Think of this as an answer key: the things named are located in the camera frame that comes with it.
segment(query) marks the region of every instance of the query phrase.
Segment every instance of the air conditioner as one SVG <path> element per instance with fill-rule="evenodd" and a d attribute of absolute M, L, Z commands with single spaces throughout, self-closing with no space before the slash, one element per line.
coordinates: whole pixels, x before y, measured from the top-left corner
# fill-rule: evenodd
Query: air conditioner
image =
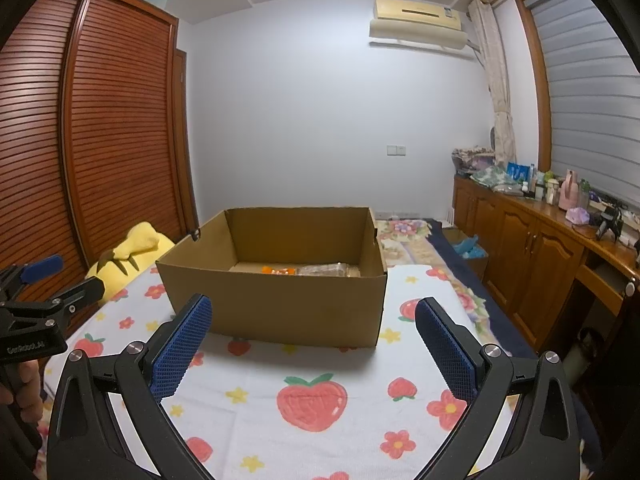
<path fill-rule="evenodd" d="M 376 0 L 369 36 L 388 40 L 430 43 L 462 49 L 468 36 L 460 14 L 449 7 L 405 0 Z"/>

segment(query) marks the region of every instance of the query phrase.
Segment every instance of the louvered wardrobe door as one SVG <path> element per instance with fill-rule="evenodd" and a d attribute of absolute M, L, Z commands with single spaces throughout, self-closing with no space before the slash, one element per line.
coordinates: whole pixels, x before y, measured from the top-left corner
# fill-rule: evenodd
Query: louvered wardrobe door
<path fill-rule="evenodd" d="M 72 167 L 90 260 L 140 221 L 184 235 L 168 94 L 169 23 L 114 0 L 90 0 L 74 65 Z"/>
<path fill-rule="evenodd" d="M 58 99 L 78 0 L 38 0 L 0 52 L 0 269 L 53 253 L 56 276 L 28 288 L 45 299 L 86 269 L 71 227 L 60 167 Z"/>

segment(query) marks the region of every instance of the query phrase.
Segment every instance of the wardrobe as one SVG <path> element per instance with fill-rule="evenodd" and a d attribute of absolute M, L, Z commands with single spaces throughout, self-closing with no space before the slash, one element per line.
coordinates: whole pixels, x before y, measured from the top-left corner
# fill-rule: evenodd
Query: wardrobe
<path fill-rule="evenodd" d="M 65 262 L 24 300 L 82 280 L 137 222 L 197 227 L 177 27 L 142 0 L 38 0 L 0 51 L 0 269 Z"/>

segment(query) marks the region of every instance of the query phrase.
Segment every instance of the pink bottle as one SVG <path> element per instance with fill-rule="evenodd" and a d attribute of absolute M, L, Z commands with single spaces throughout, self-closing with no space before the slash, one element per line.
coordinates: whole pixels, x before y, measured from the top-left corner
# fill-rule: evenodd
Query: pink bottle
<path fill-rule="evenodd" d="M 566 179 L 560 188 L 558 207 L 567 211 L 578 207 L 578 174 L 574 170 L 566 170 Z"/>

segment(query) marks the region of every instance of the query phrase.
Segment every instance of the strawberry print tablecloth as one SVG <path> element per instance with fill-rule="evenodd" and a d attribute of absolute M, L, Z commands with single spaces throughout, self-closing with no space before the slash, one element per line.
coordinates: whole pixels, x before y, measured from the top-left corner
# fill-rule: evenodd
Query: strawberry print tablecloth
<path fill-rule="evenodd" d="M 425 296 L 436 297 L 456 323 L 478 337 L 451 282 L 431 266 L 396 266 L 389 269 L 375 349 L 308 348 L 209 334 L 177 393 L 162 406 L 218 480 L 412 479 L 466 407 L 447 389 L 415 329 L 415 304 Z M 69 346 L 91 356 L 118 353 L 130 341 L 147 340 L 172 314 L 151 268 L 97 312 Z M 65 359 L 62 354 L 47 365 L 51 395 Z M 112 395 L 112 403 L 136 462 L 155 471 L 122 400 Z M 510 416 L 503 407 L 476 467 L 491 463 Z M 38 469 L 44 475 L 44 457 Z"/>

